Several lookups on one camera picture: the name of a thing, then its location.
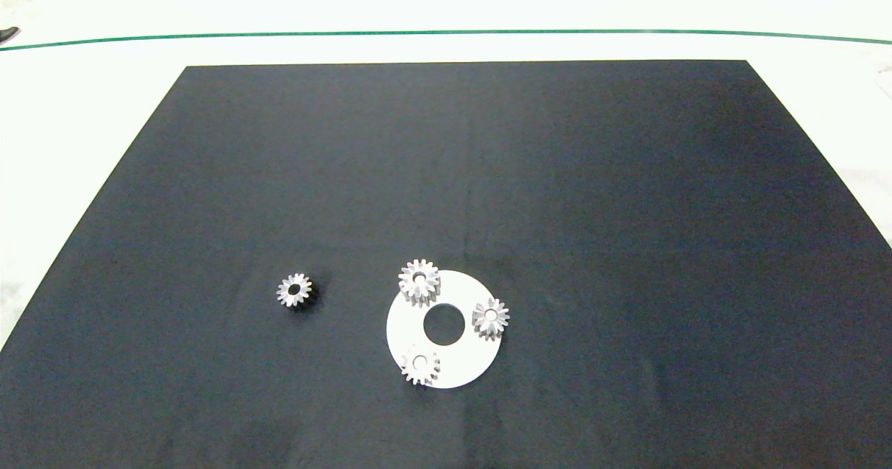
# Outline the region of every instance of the white surface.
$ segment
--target white surface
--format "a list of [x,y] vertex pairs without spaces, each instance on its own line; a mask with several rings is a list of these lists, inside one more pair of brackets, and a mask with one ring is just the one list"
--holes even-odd
[[[428,387],[453,389],[471,383],[493,364],[501,346],[501,338],[482,338],[472,324],[471,314],[477,304],[492,297],[477,279],[456,271],[440,271],[440,295],[426,307],[413,306],[404,294],[398,293],[387,313],[387,346],[393,361],[400,367],[408,349],[432,348],[440,358],[440,373]],[[458,341],[445,346],[433,343],[424,333],[424,317],[443,304],[456,307],[465,322]]]
[[[892,0],[0,0],[6,46],[216,31],[675,28],[892,40]],[[892,46],[711,35],[145,40],[0,52],[0,344],[185,66],[746,59],[892,240]]]

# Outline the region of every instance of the metal gear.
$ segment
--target metal gear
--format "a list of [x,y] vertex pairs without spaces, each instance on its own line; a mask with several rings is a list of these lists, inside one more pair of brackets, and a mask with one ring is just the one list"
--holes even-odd
[[313,282],[303,273],[293,273],[287,279],[282,279],[282,284],[276,292],[278,300],[285,307],[297,307],[303,305],[310,292],[312,292]]
[[431,385],[440,373],[440,358],[437,352],[413,345],[402,355],[399,368],[406,375],[406,381],[415,385]]
[[406,263],[399,275],[399,290],[412,305],[429,305],[440,294],[440,269],[426,259]]
[[499,298],[490,298],[485,303],[478,302],[471,313],[471,321],[474,322],[478,335],[491,341],[501,337],[510,318],[505,304],[500,303]]

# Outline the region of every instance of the white disc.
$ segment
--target white disc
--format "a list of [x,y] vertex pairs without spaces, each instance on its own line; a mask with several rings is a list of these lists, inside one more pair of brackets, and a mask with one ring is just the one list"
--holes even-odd
[[[490,367],[499,353],[501,338],[494,341],[482,338],[475,332],[471,320],[477,304],[485,304],[492,297],[477,279],[456,271],[440,271],[440,294],[429,307],[413,306],[398,293],[387,314],[387,345],[393,360],[399,366],[413,344],[430,348],[440,358],[440,373],[428,387],[452,389],[470,383]],[[437,345],[424,334],[427,311],[442,304],[456,307],[465,322],[465,332],[450,345]]]

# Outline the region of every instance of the spur gear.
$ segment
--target spur gear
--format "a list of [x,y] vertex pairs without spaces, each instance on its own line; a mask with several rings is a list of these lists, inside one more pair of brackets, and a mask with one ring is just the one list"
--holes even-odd
[[490,298],[485,303],[477,303],[471,314],[474,329],[481,337],[491,341],[501,337],[510,318],[505,304],[500,303],[499,298]]
[[415,385],[431,385],[440,373],[440,358],[431,349],[413,345],[402,355],[399,368],[406,375],[406,381]]
[[293,273],[287,279],[282,279],[282,284],[276,292],[278,300],[285,307],[297,307],[303,305],[312,292],[313,282],[303,273]]
[[399,275],[399,290],[412,305],[429,305],[440,294],[440,269],[426,259],[406,263]]

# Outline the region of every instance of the gear teeth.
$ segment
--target gear teeth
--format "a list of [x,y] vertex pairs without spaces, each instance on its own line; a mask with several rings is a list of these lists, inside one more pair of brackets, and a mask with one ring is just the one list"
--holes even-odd
[[485,303],[478,303],[471,313],[475,332],[488,341],[501,338],[510,318],[505,304],[500,303],[499,298],[490,298]]
[[[424,358],[424,364],[415,367],[415,361],[419,357]],[[413,345],[402,355],[402,362],[399,365],[402,374],[406,375],[406,381],[411,381],[413,385],[432,385],[437,380],[440,373],[440,358],[437,352],[431,349],[420,348]]]
[[[294,294],[289,293],[289,289],[294,285],[299,287],[297,292]],[[278,291],[276,292],[278,295],[277,299],[286,307],[302,306],[313,291],[312,285],[313,282],[304,273],[293,273],[287,279],[282,279],[282,284],[278,286]]]
[[440,269],[433,262],[415,259],[400,270],[399,291],[413,306],[428,306],[440,295]]

